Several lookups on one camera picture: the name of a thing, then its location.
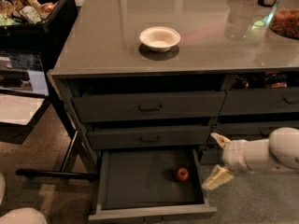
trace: black bin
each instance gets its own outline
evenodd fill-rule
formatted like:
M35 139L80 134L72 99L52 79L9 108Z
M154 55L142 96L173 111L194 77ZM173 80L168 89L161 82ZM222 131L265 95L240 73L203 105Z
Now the black bin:
M57 3L46 20L0 26L0 50L40 52L43 69L53 68L78 15L75 0L37 0Z

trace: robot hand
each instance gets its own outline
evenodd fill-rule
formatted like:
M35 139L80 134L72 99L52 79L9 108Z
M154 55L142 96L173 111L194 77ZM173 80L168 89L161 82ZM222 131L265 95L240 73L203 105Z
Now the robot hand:
M268 139L234 140L212 133L223 148L224 166L216 165L202 188L213 190L229 182L234 174L299 173L299 130L279 128Z

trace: jar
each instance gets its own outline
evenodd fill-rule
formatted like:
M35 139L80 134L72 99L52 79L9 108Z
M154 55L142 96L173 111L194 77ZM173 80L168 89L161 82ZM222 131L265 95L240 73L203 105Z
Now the jar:
M299 0L280 0L269 27L279 35L299 39Z

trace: floor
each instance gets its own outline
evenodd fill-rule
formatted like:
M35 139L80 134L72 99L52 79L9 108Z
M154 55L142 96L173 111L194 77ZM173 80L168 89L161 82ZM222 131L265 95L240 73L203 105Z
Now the floor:
M0 216L21 207L34 207L49 224L86 224L93 212L97 181L16 175L19 168L57 170L61 153L70 139L53 107L21 145L0 142L0 172L7 190ZM85 172L76 157L74 172ZM202 167L205 178L213 167ZM299 175L240 175L206 195L218 208L211 219L169 222L170 224L291 224L299 223Z

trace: glossy table surface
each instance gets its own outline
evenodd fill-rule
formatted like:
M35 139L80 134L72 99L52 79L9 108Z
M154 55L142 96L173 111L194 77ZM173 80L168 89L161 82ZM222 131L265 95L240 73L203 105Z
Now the glossy table surface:
M85 0L57 77L297 70L299 41L273 33L274 7L257 0ZM152 26L177 30L166 53L139 40Z

